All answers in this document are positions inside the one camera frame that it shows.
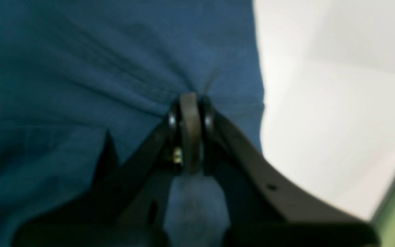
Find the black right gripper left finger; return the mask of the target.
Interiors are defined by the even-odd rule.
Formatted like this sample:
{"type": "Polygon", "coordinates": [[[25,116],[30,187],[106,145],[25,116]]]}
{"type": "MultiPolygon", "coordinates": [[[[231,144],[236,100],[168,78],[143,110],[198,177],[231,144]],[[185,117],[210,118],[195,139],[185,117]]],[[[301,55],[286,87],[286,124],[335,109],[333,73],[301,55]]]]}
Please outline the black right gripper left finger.
{"type": "Polygon", "coordinates": [[[163,230],[171,184],[200,170],[195,93],[182,94],[125,164],[75,199],[24,223],[14,247],[169,247],[163,230]]]}

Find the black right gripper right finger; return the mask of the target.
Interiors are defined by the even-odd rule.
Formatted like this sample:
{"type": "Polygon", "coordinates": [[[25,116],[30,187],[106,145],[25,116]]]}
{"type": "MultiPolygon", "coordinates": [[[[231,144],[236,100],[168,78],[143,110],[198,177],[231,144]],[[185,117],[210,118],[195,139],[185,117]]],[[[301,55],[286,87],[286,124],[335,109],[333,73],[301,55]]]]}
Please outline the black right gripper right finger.
{"type": "Polygon", "coordinates": [[[285,178],[212,105],[201,100],[204,173],[221,186],[230,227],[225,247],[378,247],[367,222],[314,197],[285,178]]]}

